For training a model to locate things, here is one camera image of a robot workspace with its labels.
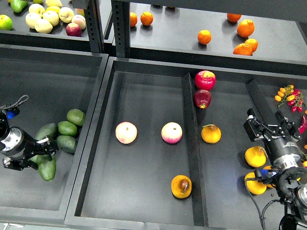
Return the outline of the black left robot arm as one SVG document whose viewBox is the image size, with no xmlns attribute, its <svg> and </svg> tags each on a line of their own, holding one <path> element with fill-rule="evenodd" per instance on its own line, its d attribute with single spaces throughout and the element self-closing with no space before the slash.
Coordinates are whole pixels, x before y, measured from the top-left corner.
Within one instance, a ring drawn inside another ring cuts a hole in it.
<svg viewBox="0 0 307 230">
<path fill-rule="evenodd" d="M 3 158 L 3 167 L 21 171 L 32 167 L 37 169 L 37 164 L 30 159 L 34 156 L 52 156 L 59 150 L 55 140 L 45 136 L 42 140 L 36 140 L 24 130 L 16 126 L 9 126 L 5 113 L 0 113 L 0 153 Z"/>
</svg>

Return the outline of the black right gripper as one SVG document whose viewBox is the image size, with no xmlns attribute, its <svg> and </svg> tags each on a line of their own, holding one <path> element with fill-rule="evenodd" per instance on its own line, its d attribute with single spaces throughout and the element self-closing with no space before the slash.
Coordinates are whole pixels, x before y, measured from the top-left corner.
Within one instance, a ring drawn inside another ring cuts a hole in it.
<svg viewBox="0 0 307 230">
<path fill-rule="evenodd" d="M 275 167 L 296 167 L 297 162 L 301 159 L 296 141 L 302 139 L 296 123 L 289 121 L 280 110 L 277 110 L 275 117 L 279 123 L 279 134 L 276 134 L 268 125 L 256 118 L 252 108 L 247 110 L 247 115 L 243 127 L 251 141 L 263 141 L 266 159 L 269 159 L 271 165 Z"/>
</svg>

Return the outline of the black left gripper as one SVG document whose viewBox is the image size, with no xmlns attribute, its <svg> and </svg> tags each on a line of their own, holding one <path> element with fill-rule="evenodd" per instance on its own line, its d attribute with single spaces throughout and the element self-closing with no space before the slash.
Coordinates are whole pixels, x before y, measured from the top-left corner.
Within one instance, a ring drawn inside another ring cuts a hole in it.
<svg viewBox="0 0 307 230">
<path fill-rule="evenodd" d="M 1 154 L 3 167 L 22 171 L 25 168 L 38 170 L 38 165 L 29 160 L 35 155 L 47 155 L 49 161 L 59 150 L 57 142 L 50 136 L 45 136 L 42 140 L 35 140 L 27 132 L 19 127 L 0 129 Z"/>
</svg>

